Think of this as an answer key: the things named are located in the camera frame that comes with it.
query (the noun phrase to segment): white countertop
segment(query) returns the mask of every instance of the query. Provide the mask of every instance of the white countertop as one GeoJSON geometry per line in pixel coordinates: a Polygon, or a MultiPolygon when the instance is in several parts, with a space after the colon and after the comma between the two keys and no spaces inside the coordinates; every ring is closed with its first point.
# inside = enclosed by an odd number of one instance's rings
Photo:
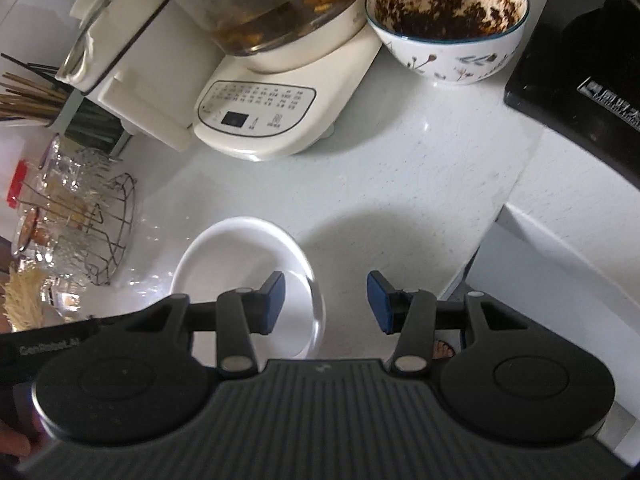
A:
{"type": "Polygon", "coordinates": [[[138,179],[139,220],[122,270],[86,295],[85,312],[137,310],[164,297],[201,231],[256,216],[287,230],[316,272],[327,311],[320,355],[387,356],[394,343],[370,313],[367,273],[443,293],[534,153],[543,129],[503,104],[509,72],[434,88],[381,50],[334,135],[273,162],[199,142],[175,153],[133,139],[125,160],[138,179]]]}
{"type": "MultiPolygon", "coordinates": [[[[545,1],[531,0],[522,47],[545,1]]],[[[176,153],[134,138],[124,158],[138,180],[138,221],[122,268],[111,286],[87,292],[84,313],[129,312],[165,297],[200,232],[255,216],[288,231],[318,277],[327,313],[320,357],[385,358],[395,339],[370,312],[367,273],[441,295],[506,205],[523,239],[579,274],[640,333],[640,194],[507,108],[512,67],[475,85],[434,88],[382,49],[335,133],[273,162],[237,160],[198,141],[176,153]]]]}

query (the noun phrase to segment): blue bowl rim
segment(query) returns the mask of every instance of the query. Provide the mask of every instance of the blue bowl rim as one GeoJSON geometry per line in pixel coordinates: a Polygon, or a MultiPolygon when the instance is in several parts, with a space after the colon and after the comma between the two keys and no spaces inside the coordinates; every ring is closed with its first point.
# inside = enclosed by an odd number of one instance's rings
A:
{"type": "Polygon", "coordinates": [[[397,32],[388,30],[388,28],[383,27],[382,24],[378,23],[375,17],[369,14],[369,6],[367,5],[368,1],[369,0],[364,0],[364,12],[367,15],[367,21],[371,24],[372,27],[377,27],[381,30],[384,30],[387,34],[391,34],[401,40],[416,41],[417,43],[427,43],[427,44],[465,44],[465,43],[480,43],[482,41],[496,40],[497,38],[501,38],[503,36],[506,36],[518,30],[524,24],[524,22],[527,21],[527,18],[529,17],[529,11],[531,8],[531,1],[526,0],[527,10],[524,13],[524,16],[522,16],[516,23],[511,25],[511,27],[509,27],[507,30],[503,32],[498,32],[497,34],[491,34],[489,36],[481,36],[480,38],[464,38],[462,40],[425,40],[424,38],[416,38],[413,36],[405,36],[404,34],[398,34],[397,32]]]}

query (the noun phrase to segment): red lid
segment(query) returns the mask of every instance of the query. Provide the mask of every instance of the red lid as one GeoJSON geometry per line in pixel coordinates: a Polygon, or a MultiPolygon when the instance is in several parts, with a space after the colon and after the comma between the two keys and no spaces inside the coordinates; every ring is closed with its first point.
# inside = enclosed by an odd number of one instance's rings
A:
{"type": "Polygon", "coordinates": [[[14,177],[9,185],[9,193],[6,194],[6,202],[11,209],[18,208],[18,197],[22,190],[22,183],[27,176],[27,161],[22,159],[18,161],[18,165],[15,167],[14,177]]]}

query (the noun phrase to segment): digital display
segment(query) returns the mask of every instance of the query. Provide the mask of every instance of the digital display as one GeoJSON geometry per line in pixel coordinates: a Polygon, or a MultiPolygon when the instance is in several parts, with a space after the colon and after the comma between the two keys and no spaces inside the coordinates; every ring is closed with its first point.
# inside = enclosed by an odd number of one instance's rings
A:
{"type": "Polygon", "coordinates": [[[227,112],[225,117],[220,122],[222,124],[226,124],[226,126],[242,128],[248,118],[249,116],[247,114],[239,114],[238,112],[227,112]]]}

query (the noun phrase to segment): brown liquid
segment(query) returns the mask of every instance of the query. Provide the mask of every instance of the brown liquid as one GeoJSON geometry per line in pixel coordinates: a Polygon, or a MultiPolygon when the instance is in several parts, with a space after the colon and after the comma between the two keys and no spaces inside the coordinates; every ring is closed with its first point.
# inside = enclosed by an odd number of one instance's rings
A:
{"type": "Polygon", "coordinates": [[[321,27],[355,0],[270,1],[271,8],[267,1],[259,5],[260,10],[252,11],[247,9],[247,0],[222,0],[221,8],[243,10],[227,14],[212,31],[213,39],[235,56],[269,50],[321,27]]]}

